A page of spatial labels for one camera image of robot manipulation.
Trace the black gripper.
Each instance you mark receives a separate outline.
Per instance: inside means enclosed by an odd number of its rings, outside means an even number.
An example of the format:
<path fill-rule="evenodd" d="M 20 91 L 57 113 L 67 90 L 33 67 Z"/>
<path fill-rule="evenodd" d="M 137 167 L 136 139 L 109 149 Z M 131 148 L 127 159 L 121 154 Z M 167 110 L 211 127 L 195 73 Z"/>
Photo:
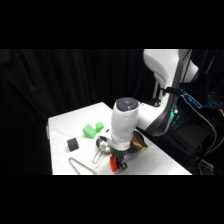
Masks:
<path fill-rule="evenodd" d="M 119 160 L 122 160 L 124 159 L 125 155 L 127 154 L 126 151 L 118 151 L 116 149 L 111 149 L 111 154 L 116 157 L 117 159 Z M 121 170 L 121 165 L 120 165 L 120 162 L 119 161 L 115 161 L 115 164 L 116 164 L 116 171 L 120 171 Z M 122 169 L 127 169 L 127 163 L 122 160 Z"/>

